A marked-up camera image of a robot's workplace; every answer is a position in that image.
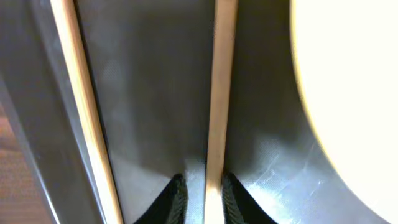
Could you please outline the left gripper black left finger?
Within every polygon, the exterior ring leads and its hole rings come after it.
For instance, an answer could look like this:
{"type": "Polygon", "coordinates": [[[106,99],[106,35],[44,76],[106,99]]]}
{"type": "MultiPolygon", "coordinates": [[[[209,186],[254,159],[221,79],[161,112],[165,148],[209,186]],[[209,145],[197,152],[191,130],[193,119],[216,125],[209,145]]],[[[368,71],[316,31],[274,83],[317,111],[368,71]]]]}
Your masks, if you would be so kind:
{"type": "Polygon", "coordinates": [[[184,224],[188,203],[187,183],[175,174],[152,205],[134,224],[184,224]]]}

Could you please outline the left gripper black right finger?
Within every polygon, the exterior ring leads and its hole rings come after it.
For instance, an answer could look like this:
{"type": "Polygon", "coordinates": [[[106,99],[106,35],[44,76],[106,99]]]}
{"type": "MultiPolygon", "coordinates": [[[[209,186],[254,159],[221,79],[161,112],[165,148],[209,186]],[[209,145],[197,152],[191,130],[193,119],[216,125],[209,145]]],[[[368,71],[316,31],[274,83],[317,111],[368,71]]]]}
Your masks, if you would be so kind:
{"type": "Polygon", "coordinates": [[[232,173],[222,176],[222,203],[226,224],[276,224],[232,173]]]}

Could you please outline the yellow plate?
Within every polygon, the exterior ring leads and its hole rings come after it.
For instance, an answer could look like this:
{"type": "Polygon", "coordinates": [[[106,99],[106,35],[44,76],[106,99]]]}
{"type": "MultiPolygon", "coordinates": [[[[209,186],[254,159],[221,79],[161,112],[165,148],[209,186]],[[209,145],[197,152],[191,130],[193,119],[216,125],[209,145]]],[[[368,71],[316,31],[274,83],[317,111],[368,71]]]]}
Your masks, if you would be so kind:
{"type": "Polygon", "coordinates": [[[397,222],[397,1],[295,0],[292,59],[313,133],[348,188],[397,222]]]}

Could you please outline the wooden chopstick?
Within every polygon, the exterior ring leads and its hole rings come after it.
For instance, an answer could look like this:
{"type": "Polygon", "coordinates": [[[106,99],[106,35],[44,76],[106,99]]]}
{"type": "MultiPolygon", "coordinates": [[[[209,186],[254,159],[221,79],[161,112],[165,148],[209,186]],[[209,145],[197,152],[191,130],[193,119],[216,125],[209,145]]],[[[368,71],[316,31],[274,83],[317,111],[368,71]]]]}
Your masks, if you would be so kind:
{"type": "Polygon", "coordinates": [[[215,1],[210,119],[206,158],[205,224],[224,223],[221,177],[226,149],[237,11],[238,0],[215,1]]]}
{"type": "Polygon", "coordinates": [[[51,0],[68,76],[106,223],[122,224],[118,195],[72,0],[51,0]]]}

